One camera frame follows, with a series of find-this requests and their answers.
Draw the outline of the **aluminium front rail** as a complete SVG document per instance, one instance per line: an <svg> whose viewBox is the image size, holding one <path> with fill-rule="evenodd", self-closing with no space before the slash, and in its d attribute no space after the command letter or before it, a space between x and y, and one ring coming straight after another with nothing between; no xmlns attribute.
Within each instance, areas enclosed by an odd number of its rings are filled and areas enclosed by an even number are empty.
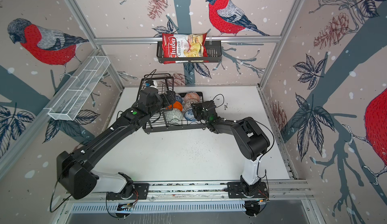
<svg viewBox="0 0 387 224"><path fill-rule="evenodd" d="M304 180L266 181L269 196L260 198L237 198L236 200L308 200L314 199L308 183ZM148 182L147 199L140 201L221 201L231 200L225 191L227 181L172 181Z"/></svg>

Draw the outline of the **green patterned bowl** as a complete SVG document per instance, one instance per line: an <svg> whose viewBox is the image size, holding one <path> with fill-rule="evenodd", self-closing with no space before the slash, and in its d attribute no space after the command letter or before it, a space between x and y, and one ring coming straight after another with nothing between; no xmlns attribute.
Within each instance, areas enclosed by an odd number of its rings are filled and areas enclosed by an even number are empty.
<svg viewBox="0 0 387 224"><path fill-rule="evenodd" d="M169 125L180 125L183 119L183 114L179 109L173 109L165 112L165 119Z"/></svg>

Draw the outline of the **white mesh wall shelf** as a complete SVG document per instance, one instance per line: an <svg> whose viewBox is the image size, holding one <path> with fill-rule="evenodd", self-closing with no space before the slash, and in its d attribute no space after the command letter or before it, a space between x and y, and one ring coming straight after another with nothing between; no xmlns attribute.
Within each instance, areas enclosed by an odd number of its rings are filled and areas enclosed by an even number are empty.
<svg viewBox="0 0 387 224"><path fill-rule="evenodd" d="M48 115L54 120L73 121L109 66L110 60L106 56L89 57L82 64L81 71L70 78L70 85Z"/></svg>

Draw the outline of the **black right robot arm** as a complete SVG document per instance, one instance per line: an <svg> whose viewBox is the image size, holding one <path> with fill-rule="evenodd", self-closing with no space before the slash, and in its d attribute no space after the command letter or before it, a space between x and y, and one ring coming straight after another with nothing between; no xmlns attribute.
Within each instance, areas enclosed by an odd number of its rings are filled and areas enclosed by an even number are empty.
<svg viewBox="0 0 387 224"><path fill-rule="evenodd" d="M271 142L258 123L251 117L238 121L219 117L212 100L193 104L191 107L194 118L203 121L210 132L232 135L245 157L240 184L234 188L234 193L241 193L247 198L268 198L267 185L259 177L259 165Z"/></svg>

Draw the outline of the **red cassava chips bag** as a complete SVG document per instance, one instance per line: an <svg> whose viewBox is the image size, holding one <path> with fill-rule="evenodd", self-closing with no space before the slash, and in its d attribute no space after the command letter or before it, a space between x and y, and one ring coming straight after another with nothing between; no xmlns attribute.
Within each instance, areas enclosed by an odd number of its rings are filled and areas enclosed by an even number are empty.
<svg viewBox="0 0 387 224"><path fill-rule="evenodd" d="M205 58L208 57L205 48L207 34L162 34L163 64L186 63L188 60L180 58Z"/></svg>

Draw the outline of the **black wire dish rack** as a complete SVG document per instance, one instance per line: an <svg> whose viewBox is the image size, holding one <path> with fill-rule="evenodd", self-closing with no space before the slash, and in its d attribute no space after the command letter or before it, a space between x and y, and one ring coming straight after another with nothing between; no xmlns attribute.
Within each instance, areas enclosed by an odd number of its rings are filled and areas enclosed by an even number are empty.
<svg viewBox="0 0 387 224"><path fill-rule="evenodd" d="M141 79L139 90L143 90L146 87L153 87L159 90L159 94L165 93L167 90L175 91L174 87L178 83L178 78L169 73L157 73L156 70L152 71L149 74L144 75ZM182 98L184 98L185 94L188 92L178 92L175 91L175 94L179 94ZM203 93L195 91L200 96L199 103L203 102ZM171 111L173 109L162 109L159 112L153 114L150 117L149 121L143 126L143 130L145 133L150 134L154 132L167 132L167 131L177 131L177 130L193 130L193 129L202 129L205 130L205 125L199 121L190 122L187 121L184 117L184 100L183 100L183 119L180 125L169 125L165 119L165 112Z"/></svg>

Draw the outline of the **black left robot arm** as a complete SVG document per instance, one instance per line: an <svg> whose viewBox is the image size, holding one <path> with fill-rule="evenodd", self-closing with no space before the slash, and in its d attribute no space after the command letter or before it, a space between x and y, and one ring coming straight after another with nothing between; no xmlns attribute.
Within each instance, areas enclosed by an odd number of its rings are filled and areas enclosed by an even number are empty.
<svg viewBox="0 0 387 224"><path fill-rule="evenodd" d="M107 174L94 171L96 164L117 144L141 129L150 118L175 103L175 92L159 94L158 89L146 87L139 92L138 100L117 120L87 146L71 153L57 156L57 180L75 199L90 193L107 192L130 198L135 191L133 180L126 174Z"/></svg>

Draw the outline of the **red patterned bowl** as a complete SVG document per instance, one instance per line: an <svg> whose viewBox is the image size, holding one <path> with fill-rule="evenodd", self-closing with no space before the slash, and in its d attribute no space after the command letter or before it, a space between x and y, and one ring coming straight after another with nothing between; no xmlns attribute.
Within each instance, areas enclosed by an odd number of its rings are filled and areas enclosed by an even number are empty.
<svg viewBox="0 0 387 224"><path fill-rule="evenodd" d="M188 92L185 94L184 98L183 98L184 102L189 102L189 101L196 101L196 102L199 102L200 101L200 96L196 93L196 92Z"/></svg>

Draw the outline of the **orange plastic bowl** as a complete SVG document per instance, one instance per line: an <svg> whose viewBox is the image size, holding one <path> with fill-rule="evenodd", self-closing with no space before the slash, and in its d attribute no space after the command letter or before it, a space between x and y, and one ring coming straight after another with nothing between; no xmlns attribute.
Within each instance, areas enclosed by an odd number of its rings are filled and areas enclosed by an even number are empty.
<svg viewBox="0 0 387 224"><path fill-rule="evenodd" d="M175 102L173 105L170 105L169 107L167 107L167 109L177 109L182 112L183 106L180 102Z"/></svg>

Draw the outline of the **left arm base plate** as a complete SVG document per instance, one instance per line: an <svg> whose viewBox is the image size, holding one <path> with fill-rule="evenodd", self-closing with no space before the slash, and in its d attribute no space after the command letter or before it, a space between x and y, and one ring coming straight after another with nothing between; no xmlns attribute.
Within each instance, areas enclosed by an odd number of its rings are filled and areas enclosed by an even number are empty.
<svg viewBox="0 0 387 224"><path fill-rule="evenodd" d="M127 184L119 193L108 192L106 199L119 201L145 200L147 199L148 190L148 183Z"/></svg>

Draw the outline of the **black wall basket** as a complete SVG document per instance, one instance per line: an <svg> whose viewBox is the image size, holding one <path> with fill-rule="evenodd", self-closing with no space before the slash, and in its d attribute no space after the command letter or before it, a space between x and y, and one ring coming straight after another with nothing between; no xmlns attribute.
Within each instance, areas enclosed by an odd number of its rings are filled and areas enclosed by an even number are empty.
<svg viewBox="0 0 387 224"><path fill-rule="evenodd" d="M157 42L156 56L158 62L161 64L172 63L218 63L222 60L222 48L220 40L207 40L205 42L205 48L207 51L207 57L196 57L196 58L165 58L162 48L162 42Z"/></svg>

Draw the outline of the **blue white floral bowl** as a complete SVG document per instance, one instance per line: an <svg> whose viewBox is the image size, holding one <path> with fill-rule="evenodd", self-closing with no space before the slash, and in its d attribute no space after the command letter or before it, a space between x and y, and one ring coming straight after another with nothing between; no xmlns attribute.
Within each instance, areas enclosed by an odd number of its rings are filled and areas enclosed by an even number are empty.
<svg viewBox="0 0 387 224"><path fill-rule="evenodd" d="M184 117L187 121L190 121L190 122L195 122L197 121L194 114L193 114L193 110L192 108L188 109L185 113L184 113Z"/></svg>

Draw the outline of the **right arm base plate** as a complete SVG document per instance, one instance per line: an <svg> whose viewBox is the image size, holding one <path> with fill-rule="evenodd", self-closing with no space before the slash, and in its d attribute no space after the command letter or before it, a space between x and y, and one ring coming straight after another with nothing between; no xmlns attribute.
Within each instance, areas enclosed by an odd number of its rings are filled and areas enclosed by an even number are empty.
<svg viewBox="0 0 387 224"><path fill-rule="evenodd" d="M242 182L228 182L225 191L230 199L237 198L260 198L267 199L269 196L268 187L265 182L258 181L253 185Z"/></svg>

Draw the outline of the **dark blue patterned bowl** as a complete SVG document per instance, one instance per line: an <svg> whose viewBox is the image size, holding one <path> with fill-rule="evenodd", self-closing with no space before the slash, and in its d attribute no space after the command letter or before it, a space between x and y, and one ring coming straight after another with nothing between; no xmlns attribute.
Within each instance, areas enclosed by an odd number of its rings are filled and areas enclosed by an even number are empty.
<svg viewBox="0 0 387 224"><path fill-rule="evenodd" d="M175 95L175 100L181 104L183 104L183 98L179 95L179 94L176 94Z"/></svg>

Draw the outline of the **white lattice patterned bowl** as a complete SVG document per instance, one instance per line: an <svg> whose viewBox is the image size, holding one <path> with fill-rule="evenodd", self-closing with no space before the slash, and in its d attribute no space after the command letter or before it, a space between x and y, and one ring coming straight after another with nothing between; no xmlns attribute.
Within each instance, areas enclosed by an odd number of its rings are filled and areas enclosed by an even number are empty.
<svg viewBox="0 0 387 224"><path fill-rule="evenodd" d="M192 107L192 105L193 104L198 104L199 102L198 101L196 101L196 100L189 100L189 101L187 101L185 104L184 104L184 110L185 111L188 111L189 109L191 109L191 107Z"/></svg>

